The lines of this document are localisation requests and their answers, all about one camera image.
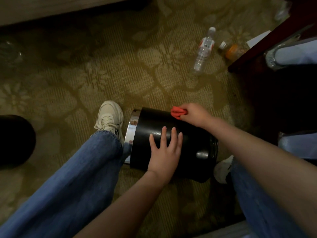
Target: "black trash can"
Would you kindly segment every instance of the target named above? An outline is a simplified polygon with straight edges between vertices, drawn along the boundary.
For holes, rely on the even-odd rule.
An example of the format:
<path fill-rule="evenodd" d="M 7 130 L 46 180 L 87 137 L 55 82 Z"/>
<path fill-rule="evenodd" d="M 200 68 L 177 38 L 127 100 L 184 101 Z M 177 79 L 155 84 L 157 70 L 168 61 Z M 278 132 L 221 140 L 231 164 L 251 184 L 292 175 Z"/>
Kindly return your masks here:
<path fill-rule="evenodd" d="M 184 135 L 175 175 L 200 183 L 207 181 L 216 165 L 218 140 L 204 129 L 173 118 L 169 112 L 151 108 L 132 112 L 123 149 L 123 158 L 130 158 L 130 167 L 147 170 L 151 157 L 149 135 L 153 134 L 159 148 L 163 126 L 167 127 L 167 144 L 173 127 Z"/>
<path fill-rule="evenodd" d="M 35 148 L 35 131 L 23 117 L 0 115 L 0 166 L 24 163 Z"/>

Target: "shoelace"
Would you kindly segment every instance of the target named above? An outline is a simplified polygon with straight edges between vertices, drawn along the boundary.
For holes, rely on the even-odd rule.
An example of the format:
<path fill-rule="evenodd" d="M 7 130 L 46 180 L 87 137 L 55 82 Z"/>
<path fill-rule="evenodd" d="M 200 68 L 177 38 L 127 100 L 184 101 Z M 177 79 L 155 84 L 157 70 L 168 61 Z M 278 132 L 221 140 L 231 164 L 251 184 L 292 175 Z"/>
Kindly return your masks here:
<path fill-rule="evenodd" d="M 109 115 L 102 116 L 101 119 L 98 119 L 97 123 L 95 124 L 95 128 L 97 128 L 97 129 L 101 129 L 101 128 L 105 128 L 105 127 L 112 127 L 114 129 L 119 129 L 119 125 L 113 123 L 113 120 L 112 120 L 111 116 L 109 116 Z"/>

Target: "cleaning rag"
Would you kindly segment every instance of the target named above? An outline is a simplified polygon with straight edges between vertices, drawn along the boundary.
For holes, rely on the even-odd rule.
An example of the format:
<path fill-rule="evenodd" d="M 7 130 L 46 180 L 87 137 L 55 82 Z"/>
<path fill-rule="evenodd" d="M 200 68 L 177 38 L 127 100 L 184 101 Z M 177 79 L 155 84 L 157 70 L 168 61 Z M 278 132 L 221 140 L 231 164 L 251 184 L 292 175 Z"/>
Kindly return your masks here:
<path fill-rule="evenodd" d="M 176 106 L 173 106 L 173 108 L 171 109 L 171 115 L 176 119 L 180 120 L 180 116 L 186 114 L 188 114 L 188 111 L 186 109 L 182 109 Z"/>

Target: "carpet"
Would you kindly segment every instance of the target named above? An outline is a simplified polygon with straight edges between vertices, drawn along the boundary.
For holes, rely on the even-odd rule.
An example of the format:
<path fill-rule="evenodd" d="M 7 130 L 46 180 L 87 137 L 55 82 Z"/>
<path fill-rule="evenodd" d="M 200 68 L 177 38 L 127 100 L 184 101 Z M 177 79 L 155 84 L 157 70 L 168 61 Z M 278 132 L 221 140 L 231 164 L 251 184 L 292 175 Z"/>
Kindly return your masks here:
<path fill-rule="evenodd" d="M 248 130 L 252 107 L 228 63 L 217 52 L 226 41 L 244 43 L 276 23 L 281 0 L 129 0 L 13 26 L 0 40 L 22 61 L 0 63 L 0 114 L 29 120 L 37 135 L 23 165 L 0 171 L 3 223 L 90 135 L 105 100 L 123 109 L 126 130 L 133 108 L 169 111 L 197 102 L 214 116 Z M 190 74 L 209 27 L 216 44 L 200 77 Z M 220 144 L 218 159 L 230 153 Z M 114 200 L 142 171 L 120 171 Z M 173 179 L 147 215 L 138 237 L 187 237 L 241 219 L 234 193 L 211 178 L 200 184 Z"/>

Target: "shoe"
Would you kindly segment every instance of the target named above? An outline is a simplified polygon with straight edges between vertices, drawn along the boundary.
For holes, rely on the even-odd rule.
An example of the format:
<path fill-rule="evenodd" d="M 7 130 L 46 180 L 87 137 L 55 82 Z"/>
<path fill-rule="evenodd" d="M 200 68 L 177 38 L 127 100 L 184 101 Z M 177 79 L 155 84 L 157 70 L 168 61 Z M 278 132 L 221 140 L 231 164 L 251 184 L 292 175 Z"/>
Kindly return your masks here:
<path fill-rule="evenodd" d="M 232 160 L 233 155 L 216 164 L 214 168 L 214 176 L 220 184 L 227 184 L 226 178 L 227 175 L 230 173 Z"/>
<path fill-rule="evenodd" d="M 124 137 L 122 135 L 123 112 L 119 104 L 114 101 L 105 101 L 98 113 L 98 119 L 95 124 L 95 129 L 107 130 L 112 132 L 124 144 Z"/>

